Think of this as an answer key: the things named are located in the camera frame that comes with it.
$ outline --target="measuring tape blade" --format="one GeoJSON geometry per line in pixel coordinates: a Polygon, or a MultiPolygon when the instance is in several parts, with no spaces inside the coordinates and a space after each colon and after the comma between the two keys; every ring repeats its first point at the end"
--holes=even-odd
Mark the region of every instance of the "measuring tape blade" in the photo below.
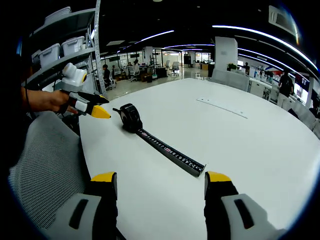
{"type": "Polygon", "coordinates": [[[154,137],[144,129],[138,129],[136,134],[150,144],[153,148],[158,150],[162,155],[177,164],[180,168],[187,171],[195,177],[199,177],[205,166],[193,160],[192,158],[184,155],[183,153],[175,150],[173,147],[165,144],[163,141],[154,137]]]}

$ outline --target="ruler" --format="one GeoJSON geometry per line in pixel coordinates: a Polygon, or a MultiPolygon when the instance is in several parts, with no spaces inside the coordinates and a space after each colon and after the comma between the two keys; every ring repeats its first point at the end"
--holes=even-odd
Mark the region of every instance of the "ruler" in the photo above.
{"type": "Polygon", "coordinates": [[[138,129],[136,134],[150,144],[153,148],[158,150],[158,152],[160,152],[162,155],[170,159],[172,162],[177,164],[180,168],[187,171],[191,175],[198,177],[205,169],[205,166],[201,163],[167,145],[163,141],[148,133],[146,130],[138,129]]]}
{"type": "Polygon", "coordinates": [[[247,115],[243,111],[235,109],[235,108],[230,107],[228,105],[225,105],[225,104],[223,104],[221,102],[214,101],[214,100],[209,99],[207,97],[198,97],[196,100],[199,101],[199,102],[203,102],[205,104],[210,104],[210,105],[215,106],[217,108],[229,111],[229,112],[231,112],[233,114],[237,114],[237,115],[239,115],[241,117],[244,117],[245,119],[248,118],[247,115]]]}

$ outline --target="tape measure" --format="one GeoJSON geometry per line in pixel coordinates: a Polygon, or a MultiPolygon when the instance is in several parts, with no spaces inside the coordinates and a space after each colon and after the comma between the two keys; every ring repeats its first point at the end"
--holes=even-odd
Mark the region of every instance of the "tape measure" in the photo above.
{"type": "Polygon", "coordinates": [[[198,177],[205,169],[205,166],[201,163],[177,151],[173,147],[167,145],[163,141],[159,140],[158,138],[144,130],[139,112],[131,103],[123,105],[122,107],[120,107],[120,110],[116,108],[113,108],[113,110],[120,114],[123,128],[125,130],[130,133],[137,134],[140,138],[145,140],[153,148],[158,150],[158,152],[177,164],[183,170],[187,171],[195,177],[198,177]]]}

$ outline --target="floor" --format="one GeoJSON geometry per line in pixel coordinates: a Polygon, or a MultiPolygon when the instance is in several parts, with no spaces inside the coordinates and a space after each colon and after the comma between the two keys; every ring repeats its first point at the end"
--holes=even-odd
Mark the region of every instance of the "floor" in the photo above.
{"type": "Polygon", "coordinates": [[[179,72],[179,76],[169,76],[159,78],[157,80],[153,80],[152,82],[141,82],[141,81],[133,81],[129,80],[121,80],[116,83],[116,88],[107,91],[107,98],[111,101],[113,99],[122,97],[124,95],[146,89],[155,85],[168,83],[171,81],[176,81],[180,79],[193,78],[199,80],[207,80],[208,70],[200,70],[199,68],[184,68],[179,72]]]}

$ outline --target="potted plant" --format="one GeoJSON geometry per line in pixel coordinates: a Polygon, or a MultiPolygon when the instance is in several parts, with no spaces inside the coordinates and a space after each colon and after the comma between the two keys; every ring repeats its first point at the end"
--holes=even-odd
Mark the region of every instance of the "potted plant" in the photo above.
{"type": "Polygon", "coordinates": [[[237,65],[233,64],[232,62],[230,62],[230,63],[227,65],[226,70],[227,70],[227,71],[231,71],[231,69],[237,70],[237,65]]]}

